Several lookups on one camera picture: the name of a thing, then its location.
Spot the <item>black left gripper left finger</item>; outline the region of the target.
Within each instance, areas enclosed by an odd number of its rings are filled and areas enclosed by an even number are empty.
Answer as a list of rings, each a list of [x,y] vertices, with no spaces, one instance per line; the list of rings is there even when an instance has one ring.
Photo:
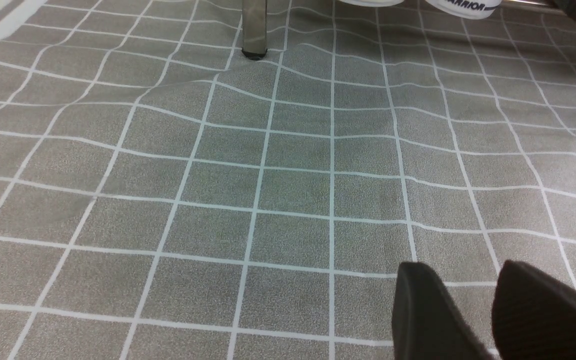
[[[391,313],[396,360],[491,360],[438,274],[423,262],[398,265]]]

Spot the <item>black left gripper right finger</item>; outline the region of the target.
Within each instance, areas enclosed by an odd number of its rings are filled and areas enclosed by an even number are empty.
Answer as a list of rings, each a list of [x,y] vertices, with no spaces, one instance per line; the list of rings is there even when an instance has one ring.
[[[503,360],[576,360],[576,290],[518,260],[506,260],[491,309]]]

